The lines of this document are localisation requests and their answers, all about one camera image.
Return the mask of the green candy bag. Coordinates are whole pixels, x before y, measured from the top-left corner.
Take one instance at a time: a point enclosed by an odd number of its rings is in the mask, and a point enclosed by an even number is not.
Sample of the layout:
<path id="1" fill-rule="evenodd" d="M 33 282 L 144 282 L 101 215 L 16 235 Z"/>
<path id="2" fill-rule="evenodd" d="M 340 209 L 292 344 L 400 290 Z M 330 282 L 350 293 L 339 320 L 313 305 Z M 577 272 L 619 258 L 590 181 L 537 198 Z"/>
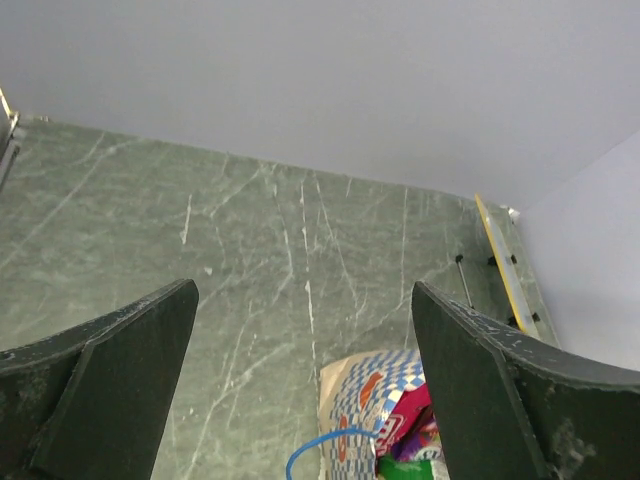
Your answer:
<path id="1" fill-rule="evenodd" d="M 392 456 L 377 461 L 378 480 L 449 480 L 446 464 L 441 460 L 397 461 Z"/>

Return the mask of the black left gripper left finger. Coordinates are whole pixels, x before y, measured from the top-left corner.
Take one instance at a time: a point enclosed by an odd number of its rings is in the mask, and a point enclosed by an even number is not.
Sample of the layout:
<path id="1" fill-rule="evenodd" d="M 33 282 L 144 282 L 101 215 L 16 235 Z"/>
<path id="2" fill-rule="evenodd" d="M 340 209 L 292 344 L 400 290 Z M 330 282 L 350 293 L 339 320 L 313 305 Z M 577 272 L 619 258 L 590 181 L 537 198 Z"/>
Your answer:
<path id="1" fill-rule="evenodd" d="M 198 302 L 181 279 L 3 351 L 2 478 L 150 478 Z"/>

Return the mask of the red REAL crisps bag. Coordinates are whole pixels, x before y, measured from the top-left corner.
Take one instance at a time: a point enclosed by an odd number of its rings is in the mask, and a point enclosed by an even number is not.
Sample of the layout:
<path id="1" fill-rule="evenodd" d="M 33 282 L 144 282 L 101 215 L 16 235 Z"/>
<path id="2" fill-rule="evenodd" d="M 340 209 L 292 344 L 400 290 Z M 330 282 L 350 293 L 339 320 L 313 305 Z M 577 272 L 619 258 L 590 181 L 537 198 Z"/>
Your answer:
<path id="1" fill-rule="evenodd" d="M 410 390 L 392 390 L 383 402 L 382 424 L 377 429 L 374 441 L 376 456 L 389 454 L 430 405 L 431 397 L 426 383 Z"/>

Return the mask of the blue checkered paper bag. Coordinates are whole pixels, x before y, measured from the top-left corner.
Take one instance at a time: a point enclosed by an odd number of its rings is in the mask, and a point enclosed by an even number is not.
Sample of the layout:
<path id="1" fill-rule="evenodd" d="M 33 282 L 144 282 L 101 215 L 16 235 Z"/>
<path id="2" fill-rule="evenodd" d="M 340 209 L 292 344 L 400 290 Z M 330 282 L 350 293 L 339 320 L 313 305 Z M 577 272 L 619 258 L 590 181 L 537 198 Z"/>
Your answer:
<path id="1" fill-rule="evenodd" d="M 377 350 L 352 355 L 320 372 L 320 436 L 296 450 L 285 467 L 293 477 L 305 451 L 321 449 L 322 479 L 377 479 L 374 441 L 381 426 L 383 402 L 394 389 L 410 390 L 426 383 L 420 353 Z"/>

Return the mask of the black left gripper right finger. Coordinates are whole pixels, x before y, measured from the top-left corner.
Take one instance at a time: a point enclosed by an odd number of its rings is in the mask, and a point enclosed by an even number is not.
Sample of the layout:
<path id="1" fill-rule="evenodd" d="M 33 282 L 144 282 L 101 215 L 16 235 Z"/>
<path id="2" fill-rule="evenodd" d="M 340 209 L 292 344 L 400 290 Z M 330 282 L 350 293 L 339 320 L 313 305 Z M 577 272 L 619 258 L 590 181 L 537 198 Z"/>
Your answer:
<path id="1" fill-rule="evenodd" d="M 639 374 L 418 282 L 412 318 L 453 479 L 636 479 Z"/>

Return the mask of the purple Fox's candy bag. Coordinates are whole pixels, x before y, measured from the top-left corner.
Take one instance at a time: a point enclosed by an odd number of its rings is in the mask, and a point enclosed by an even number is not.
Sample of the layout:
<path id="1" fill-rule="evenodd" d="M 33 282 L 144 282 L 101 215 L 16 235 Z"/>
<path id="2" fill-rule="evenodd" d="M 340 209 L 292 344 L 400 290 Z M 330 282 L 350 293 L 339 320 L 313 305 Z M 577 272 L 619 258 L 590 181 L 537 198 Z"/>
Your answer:
<path id="1" fill-rule="evenodd" d="M 434 461 L 443 458 L 440 432 L 434 418 L 413 433 L 407 433 L 392 447 L 391 454 L 399 462 Z"/>

